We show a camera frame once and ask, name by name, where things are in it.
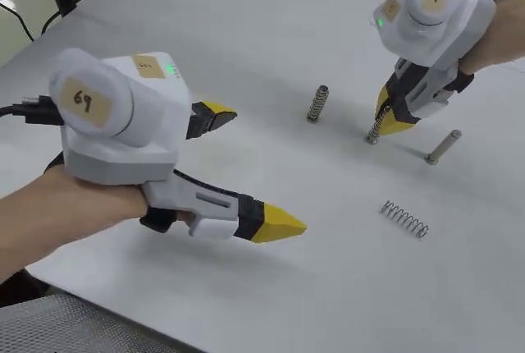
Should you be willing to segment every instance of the human hand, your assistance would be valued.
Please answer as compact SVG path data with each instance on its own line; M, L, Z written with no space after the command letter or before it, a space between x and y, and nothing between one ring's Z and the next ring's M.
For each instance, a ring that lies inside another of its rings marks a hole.
M76 241L128 219L143 217L148 202L138 186L102 186L70 176L63 165L49 168L36 182L40 190L56 197L69 218L55 218L53 229L62 243ZM179 220L191 222L192 213L177 212Z
M525 57L525 0L496 0L496 12L482 39L460 61L471 75L481 69Z

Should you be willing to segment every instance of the metal cylinder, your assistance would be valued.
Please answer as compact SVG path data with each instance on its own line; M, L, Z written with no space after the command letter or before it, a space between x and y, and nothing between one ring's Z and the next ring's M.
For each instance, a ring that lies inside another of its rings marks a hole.
M450 134L448 134L446 138L442 140L441 143L425 157L425 161L431 165L437 164L440 157L443 156L443 154L445 154L445 152L461 138L461 135L462 133L460 130L452 130Z
M306 119L310 123L315 123L319 120L321 111L325 106L326 100L328 99L328 94L328 87L325 85L319 86L317 92L315 92L315 97L313 98L312 105L310 105L308 115L306 116Z
M22 99L22 104L24 105L39 105L38 97L24 97Z

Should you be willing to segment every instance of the white plastic casing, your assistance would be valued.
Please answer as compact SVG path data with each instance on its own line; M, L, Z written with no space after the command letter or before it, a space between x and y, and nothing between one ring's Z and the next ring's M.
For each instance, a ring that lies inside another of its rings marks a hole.
M103 185L160 181L179 159L191 114L189 90L169 55L140 56L154 58L162 78L141 75L130 56L100 61L67 49L57 59L49 93L66 123L66 168L80 179ZM66 92L68 80L105 100L109 113L104 124L93 124L75 108L64 107L69 104L61 98L72 95Z
M394 0L395 12L390 15L383 3L374 11L374 19L386 49L430 67L464 32L478 0L446 0L439 12L427 10L423 1Z
M189 227L189 234L196 238L227 239L239 228L237 220L200 219Z

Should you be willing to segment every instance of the white table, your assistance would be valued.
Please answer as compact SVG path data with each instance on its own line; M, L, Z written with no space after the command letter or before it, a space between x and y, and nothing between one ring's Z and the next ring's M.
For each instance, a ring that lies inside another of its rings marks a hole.
M525 76L481 73L452 105L371 147L395 58L368 24L381 0L89 0L0 70L2 104L46 91L50 57L163 50L196 99L239 118L188 141L180 169L279 204L309 229L268 245L121 224L60 249L38 278L216 353L490 352L525 344ZM315 126L315 89L331 96ZM421 154L463 131L435 167ZM6 194L59 150L58 132L0 121ZM407 236L388 199L430 226Z

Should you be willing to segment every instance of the compression spring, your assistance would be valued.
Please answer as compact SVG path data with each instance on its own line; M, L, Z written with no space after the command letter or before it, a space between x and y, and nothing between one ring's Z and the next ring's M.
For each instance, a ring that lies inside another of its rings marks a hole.
M395 221L399 226L404 227L405 230L419 239L422 239L428 233L428 226L419 222L418 218L405 212L404 209L391 201L385 202L385 205L381 208L381 213L385 214L388 218Z
M366 140L369 144L377 144L377 141L379 140L379 137L381 137L381 134L379 134L379 130L381 129L381 125L383 124L383 121L386 118L386 114L390 111L390 107L386 106L383 108L379 116L377 117L376 121L374 122L374 126L372 126L372 129L368 132L368 135L366 137Z
M319 89L317 89L317 92L315 92L315 97L313 98L312 105L310 105L310 110L306 116L309 122L315 123L319 120L321 111L325 106L326 100L328 99L328 93L328 87L325 85L319 86Z

